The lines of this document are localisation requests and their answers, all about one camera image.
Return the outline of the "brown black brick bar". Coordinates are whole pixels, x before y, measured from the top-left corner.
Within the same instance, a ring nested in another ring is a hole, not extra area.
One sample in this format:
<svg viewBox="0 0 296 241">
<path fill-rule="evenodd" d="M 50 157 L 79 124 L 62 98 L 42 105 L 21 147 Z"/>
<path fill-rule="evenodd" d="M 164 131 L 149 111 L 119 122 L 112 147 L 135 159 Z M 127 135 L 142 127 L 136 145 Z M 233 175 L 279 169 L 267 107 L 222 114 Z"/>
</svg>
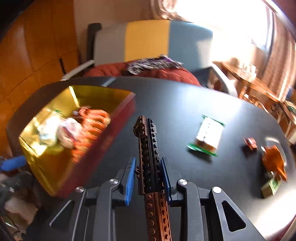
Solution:
<svg viewBox="0 0 296 241">
<path fill-rule="evenodd" d="M 135 173 L 138 193 L 144 197 L 148 239 L 171 240 L 156 126 L 151 118 L 141 115 L 133 126 L 133 133 L 138 138 L 139 164 Z"/>
</svg>

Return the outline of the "cream white sock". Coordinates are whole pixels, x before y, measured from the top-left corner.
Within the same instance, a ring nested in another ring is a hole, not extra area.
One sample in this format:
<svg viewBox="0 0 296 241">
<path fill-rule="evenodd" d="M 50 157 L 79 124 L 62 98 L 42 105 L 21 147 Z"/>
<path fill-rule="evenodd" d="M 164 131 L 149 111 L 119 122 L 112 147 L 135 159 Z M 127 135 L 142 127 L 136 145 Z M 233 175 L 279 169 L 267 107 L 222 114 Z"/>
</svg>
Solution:
<svg viewBox="0 0 296 241">
<path fill-rule="evenodd" d="M 57 129 L 62 121 L 58 113 L 51 113 L 38 127 L 39 142 L 41 145 L 52 147 L 57 143 Z"/>
</svg>

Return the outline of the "orange plastic rack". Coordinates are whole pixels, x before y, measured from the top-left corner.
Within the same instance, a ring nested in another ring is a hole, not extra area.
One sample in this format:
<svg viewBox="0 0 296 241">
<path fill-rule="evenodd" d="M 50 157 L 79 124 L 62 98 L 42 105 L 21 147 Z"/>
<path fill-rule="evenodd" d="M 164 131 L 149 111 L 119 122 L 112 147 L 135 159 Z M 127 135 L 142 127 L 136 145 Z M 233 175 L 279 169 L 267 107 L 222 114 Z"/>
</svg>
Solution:
<svg viewBox="0 0 296 241">
<path fill-rule="evenodd" d="M 82 118 L 82 130 L 78 140 L 74 142 L 74 149 L 71 151 L 72 162 L 78 163 L 93 143 L 101 136 L 109 125 L 110 115 L 102 109 L 90 109 L 84 106 L 79 110 Z"/>
</svg>

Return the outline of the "cracker pack with black stripe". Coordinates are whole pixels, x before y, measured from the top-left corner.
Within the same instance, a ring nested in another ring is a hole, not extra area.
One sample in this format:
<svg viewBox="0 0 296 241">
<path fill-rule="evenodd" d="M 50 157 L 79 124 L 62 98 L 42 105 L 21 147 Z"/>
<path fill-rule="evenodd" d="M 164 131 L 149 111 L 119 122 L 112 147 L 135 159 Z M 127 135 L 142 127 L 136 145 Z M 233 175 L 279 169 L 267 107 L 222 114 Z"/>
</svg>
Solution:
<svg viewBox="0 0 296 241">
<path fill-rule="evenodd" d="M 201 122 L 196 137 L 192 143 L 187 144 L 187 147 L 193 151 L 217 156 L 216 152 L 224 128 L 224 123 L 203 115 L 203 121 Z"/>
</svg>

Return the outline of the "small red candy packet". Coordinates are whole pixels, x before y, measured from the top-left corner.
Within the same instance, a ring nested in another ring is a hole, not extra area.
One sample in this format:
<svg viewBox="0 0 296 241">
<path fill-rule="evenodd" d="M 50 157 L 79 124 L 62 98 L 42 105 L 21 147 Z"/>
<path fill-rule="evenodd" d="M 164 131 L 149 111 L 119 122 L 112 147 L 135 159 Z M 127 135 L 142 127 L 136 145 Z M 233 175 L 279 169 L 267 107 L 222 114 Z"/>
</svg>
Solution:
<svg viewBox="0 0 296 241">
<path fill-rule="evenodd" d="M 257 143 L 254 138 L 244 138 L 244 142 L 252 151 L 257 149 Z"/>
</svg>

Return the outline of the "green tea box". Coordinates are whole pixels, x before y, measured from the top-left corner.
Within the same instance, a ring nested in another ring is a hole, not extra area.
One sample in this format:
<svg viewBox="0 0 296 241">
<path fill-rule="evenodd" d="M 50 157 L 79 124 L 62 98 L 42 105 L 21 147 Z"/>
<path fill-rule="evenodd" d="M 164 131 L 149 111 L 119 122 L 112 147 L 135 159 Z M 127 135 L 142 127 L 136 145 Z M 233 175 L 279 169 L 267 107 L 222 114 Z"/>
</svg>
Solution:
<svg viewBox="0 0 296 241">
<path fill-rule="evenodd" d="M 264 198 L 274 196 L 282 183 L 281 179 L 271 178 L 260 189 Z"/>
</svg>

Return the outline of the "orange snack bag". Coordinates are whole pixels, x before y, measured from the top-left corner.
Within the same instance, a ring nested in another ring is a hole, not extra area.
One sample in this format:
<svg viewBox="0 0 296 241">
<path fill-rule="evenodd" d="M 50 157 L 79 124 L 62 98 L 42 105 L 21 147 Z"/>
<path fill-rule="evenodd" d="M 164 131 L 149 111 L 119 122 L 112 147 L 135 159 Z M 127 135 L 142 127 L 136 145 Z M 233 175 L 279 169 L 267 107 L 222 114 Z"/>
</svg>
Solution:
<svg viewBox="0 0 296 241">
<path fill-rule="evenodd" d="M 272 172 L 278 179 L 287 181 L 287 173 L 280 150 L 276 145 L 265 146 L 262 156 L 262 164 L 266 171 Z"/>
</svg>

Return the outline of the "red gold tray box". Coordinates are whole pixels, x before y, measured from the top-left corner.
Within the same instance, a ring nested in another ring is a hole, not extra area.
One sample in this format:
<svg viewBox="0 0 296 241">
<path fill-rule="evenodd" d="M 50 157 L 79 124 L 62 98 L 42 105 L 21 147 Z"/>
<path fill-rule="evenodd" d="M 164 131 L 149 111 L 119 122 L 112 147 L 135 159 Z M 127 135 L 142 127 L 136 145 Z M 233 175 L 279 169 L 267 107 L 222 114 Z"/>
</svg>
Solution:
<svg viewBox="0 0 296 241">
<path fill-rule="evenodd" d="M 72 85 L 46 101 L 18 140 L 32 173 L 53 197 L 65 198 L 99 165 L 135 111 L 135 94 Z"/>
</svg>

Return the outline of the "red quilted jacket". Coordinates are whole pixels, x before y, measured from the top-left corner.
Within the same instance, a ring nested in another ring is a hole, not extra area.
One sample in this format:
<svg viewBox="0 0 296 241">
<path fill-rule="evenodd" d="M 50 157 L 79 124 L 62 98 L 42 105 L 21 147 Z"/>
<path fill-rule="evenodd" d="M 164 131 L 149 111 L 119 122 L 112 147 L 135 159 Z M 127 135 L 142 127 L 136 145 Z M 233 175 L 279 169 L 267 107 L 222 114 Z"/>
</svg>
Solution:
<svg viewBox="0 0 296 241">
<path fill-rule="evenodd" d="M 154 69 L 145 70 L 139 75 L 129 73 L 127 68 L 128 62 L 112 63 L 98 65 L 86 71 L 84 77 L 121 77 L 121 76 L 134 76 L 134 77 L 148 77 L 166 79 L 176 82 L 183 82 L 191 85 L 201 86 L 197 78 L 188 70 L 181 69 Z"/>
</svg>

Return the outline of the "leopard print cloth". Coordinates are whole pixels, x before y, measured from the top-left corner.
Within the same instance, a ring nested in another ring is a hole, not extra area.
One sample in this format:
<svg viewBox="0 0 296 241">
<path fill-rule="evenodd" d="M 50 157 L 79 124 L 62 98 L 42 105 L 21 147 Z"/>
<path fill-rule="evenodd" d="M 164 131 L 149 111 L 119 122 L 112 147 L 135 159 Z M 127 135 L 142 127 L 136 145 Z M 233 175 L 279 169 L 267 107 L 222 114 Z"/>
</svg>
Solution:
<svg viewBox="0 0 296 241">
<path fill-rule="evenodd" d="M 164 54 L 158 57 L 148 57 L 133 60 L 126 65 L 126 70 L 133 75 L 139 75 L 144 71 L 163 70 L 163 69 L 180 69 L 183 63 L 173 60 Z"/>
</svg>

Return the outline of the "wooden side table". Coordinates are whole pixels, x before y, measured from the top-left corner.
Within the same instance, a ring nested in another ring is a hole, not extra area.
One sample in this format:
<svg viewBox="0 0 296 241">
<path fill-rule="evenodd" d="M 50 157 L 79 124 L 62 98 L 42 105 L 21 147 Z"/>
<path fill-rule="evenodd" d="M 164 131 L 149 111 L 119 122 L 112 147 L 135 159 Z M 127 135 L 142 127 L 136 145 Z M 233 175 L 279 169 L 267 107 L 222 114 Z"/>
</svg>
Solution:
<svg viewBox="0 0 296 241">
<path fill-rule="evenodd" d="M 242 99 L 246 102 L 249 102 L 256 107 L 259 107 L 266 112 L 276 110 L 276 105 L 284 106 L 285 103 L 280 101 L 278 97 L 276 97 L 275 93 L 273 93 L 269 87 L 267 87 L 260 79 L 257 77 L 253 78 L 250 73 L 242 70 L 239 67 L 233 66 L 230 63 L 222 62 L 222 68 L 230 73 L 235 79 L 238 80 L 239 89 L 237 90 L 237 95 L 239 99 Z M 266 108 L 266 106 L 259 100 L 259 98 L 252 93 L 255 92 L 259 96 L 264 96 L 267 99 L 270 99 L 274 102 L 274 105 L 271 105 L 270 109 Z"/>
</svg>

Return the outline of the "beige patterned curtain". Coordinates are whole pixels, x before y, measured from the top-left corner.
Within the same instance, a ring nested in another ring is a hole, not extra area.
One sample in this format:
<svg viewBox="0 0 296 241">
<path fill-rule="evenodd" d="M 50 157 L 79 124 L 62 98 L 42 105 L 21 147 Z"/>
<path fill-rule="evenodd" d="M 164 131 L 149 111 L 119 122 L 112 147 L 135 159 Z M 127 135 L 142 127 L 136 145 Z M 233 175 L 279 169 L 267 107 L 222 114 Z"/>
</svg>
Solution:
<svg viewBox="0 0 296 241">
<path fill-rule="evenodd" d="M 261 80 L 279 101 L 295 83 L 295 40 L 278 16 L 273 17 L 273 43 Z"/>
</svg>

